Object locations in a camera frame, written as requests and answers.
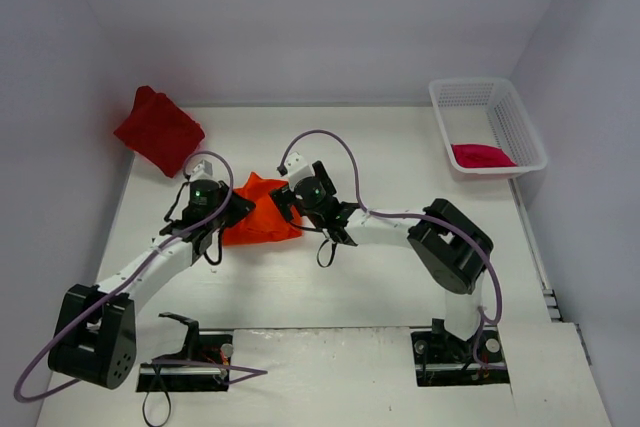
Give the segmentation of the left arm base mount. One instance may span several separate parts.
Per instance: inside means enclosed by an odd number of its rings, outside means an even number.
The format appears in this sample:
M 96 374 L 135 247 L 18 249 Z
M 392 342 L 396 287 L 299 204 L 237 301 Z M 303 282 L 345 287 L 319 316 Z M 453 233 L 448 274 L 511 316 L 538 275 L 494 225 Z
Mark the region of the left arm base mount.
M 137 331 L 138 393 L 226 392 L 233 333 L 203 329 L 190 317 L 162 312 Z

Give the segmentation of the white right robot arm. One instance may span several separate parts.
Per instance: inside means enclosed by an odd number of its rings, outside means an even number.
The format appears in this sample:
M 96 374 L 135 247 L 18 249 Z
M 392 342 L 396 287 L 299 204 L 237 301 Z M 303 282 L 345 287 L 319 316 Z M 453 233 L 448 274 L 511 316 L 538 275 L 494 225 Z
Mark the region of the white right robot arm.
M 332 248 L 383 245 L 414 251 L 432 279 L 445 291 L 442 345 L 445 352 L 464 359 L 479 344 L 481 288 L 486 271 L 482 256 L 468 243 L 490 255 L 494 244 L 451 202 L 438 198 L 424 209 L 427 220 L 409 212 L 376 216 L 355 202 L 337 198 L 337 189 L 320 161 L 308 163 L 297 153 L 277 168 L 285 185 L 270 193 L 288 221 L 293 214 L 307 218 L 310 230 L 324 235 Z

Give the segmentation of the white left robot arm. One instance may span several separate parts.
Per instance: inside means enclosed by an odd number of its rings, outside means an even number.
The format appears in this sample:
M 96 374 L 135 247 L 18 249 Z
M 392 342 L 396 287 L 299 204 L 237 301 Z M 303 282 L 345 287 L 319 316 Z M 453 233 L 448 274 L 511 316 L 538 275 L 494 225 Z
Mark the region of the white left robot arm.
M 142 342 L 136 317 L 170 280 L 196 263 L 223 233 L 252 213 L 256 204 L 223 181 L 186 181 L 187 204 L 178 218 L 172 204 L 151 246 L 126 267 L 93 286 L 77 284 L 65 294 L 48 367 L 110 390 L 130 374 Z

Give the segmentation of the orange t shirt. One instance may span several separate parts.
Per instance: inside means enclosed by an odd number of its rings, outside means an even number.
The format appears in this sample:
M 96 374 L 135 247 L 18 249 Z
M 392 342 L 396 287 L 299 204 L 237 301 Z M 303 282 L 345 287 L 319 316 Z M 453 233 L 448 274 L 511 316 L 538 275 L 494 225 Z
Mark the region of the orange t shirt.
M 303 236 L 303 231 L 293 227 L 280 214 L 270 197 L 273 190 L 287 186 L 278 179 L 263 178 L 251 172 L 246 183 L 234 192 L 252 201 L 255 209 L 241 222 L 223 233 L 224 247 L 282 242 Z

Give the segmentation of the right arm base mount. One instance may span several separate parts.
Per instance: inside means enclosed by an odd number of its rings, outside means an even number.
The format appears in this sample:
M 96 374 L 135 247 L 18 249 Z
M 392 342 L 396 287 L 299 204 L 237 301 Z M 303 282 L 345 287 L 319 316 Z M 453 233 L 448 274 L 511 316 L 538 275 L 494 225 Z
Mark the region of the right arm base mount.
M 510 383 L 506 359 L 495 327 L 484 327 L 463 341 L 444 329 L 442 319 L 411 332 L 418 387 L 472 387 Z

